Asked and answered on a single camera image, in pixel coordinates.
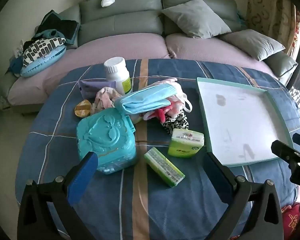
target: patterned curtain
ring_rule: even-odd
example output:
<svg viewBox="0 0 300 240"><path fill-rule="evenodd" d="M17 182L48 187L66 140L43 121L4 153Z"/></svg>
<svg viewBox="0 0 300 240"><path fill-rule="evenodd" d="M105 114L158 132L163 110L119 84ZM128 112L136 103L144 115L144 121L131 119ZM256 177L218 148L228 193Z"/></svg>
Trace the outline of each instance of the patterned curtain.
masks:
<svg viewBox="0 0 300 240"><path fill-rule="evenodd" d="M299 40L298 40L299 34L300 34L300 12L298 10L296 10L296 31L295 31L294 38L293 38L292 49L289 54L290 57L293 57L295 53L298 53L296 51L296 47L297 47L297 42L299 42Z"/></svg>
<svg viewBox="0 0 300 240"><path fill-rule="evenodd" d="M290 0L248 0L247 24L286 47L291 55L296 32L296 7Z"/></svg>

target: white tray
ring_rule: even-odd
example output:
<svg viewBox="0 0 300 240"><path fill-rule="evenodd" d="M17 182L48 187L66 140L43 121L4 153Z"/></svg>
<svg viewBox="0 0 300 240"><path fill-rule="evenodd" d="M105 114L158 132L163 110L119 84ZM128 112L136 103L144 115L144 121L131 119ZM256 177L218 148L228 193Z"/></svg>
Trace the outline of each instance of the white tray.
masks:
<svg viewBox="0 0 300 240"><path fill-rule="evenodd" d="M263 89L198 78L207 151L225 166L269 161L275 140L293 147L287 126L271 95Z"/></svg>

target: teal toy case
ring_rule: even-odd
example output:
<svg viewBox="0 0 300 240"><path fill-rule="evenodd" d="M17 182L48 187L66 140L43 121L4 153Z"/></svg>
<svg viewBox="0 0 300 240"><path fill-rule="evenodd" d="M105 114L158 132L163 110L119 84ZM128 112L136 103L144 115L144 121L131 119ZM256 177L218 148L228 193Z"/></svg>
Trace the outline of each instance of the teal toy case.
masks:
<svg viewBox="0 0 300 240"><path fill-rule="evenodd" d="M134 128L129 116L108 108L82 119L77 126L80 160L88 152L98 155L97 170L105 174L136 163Z"/></svg>

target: purple packet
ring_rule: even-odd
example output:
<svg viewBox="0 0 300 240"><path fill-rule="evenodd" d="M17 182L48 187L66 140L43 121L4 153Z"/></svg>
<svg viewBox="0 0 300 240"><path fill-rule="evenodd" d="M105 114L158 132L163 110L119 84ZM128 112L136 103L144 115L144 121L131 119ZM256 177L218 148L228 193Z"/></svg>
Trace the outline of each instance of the purple packet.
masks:
<svg viewBox="0 0 300 240"><path fill-rule="evenodd" d="M78 81L78 86L83 99L95 98L98 91L104 87L111 87L115 89L115 81Z"/></svg>

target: bed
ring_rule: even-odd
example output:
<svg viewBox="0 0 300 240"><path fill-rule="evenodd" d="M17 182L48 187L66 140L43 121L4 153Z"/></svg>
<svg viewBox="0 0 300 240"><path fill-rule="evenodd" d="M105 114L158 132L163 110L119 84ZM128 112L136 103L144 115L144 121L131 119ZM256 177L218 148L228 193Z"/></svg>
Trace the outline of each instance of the bed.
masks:
<svg viewBox="0 0 300 240"><path fill-rule="evenodd" d="M102 65L74 69L65 76L37 115L24 145L16 175L16 198L20 203L26 181L51 182L79 163L76 126L80 119L74 107L82 101L78 80L102 81ZM128 60L127 68L136 91L169 77L178 78L193 105L187 114L190 129L203 132L203 121L196 92L196 78L207 77L269 91L285 120L290 135L300 134L298 106L286 88L269 74L220 63L181 60ZM155 146L167 155L170 135L158 120L136 125L139 156ZM202 155L190 159L169 156L186 175L169 188L143 158L125 170L104 175L96 172L80 202L73 207L96 239L204 239L215 226L227 205L222 203L202 167ZM281 206L297 197L296 185L289 181L288 165L281 159L231 168L235 175L263 183L272 179ZM62 234L66 234L53 207L50 210ZM251 210L248 203L233 235L240 234Z"/></svg>

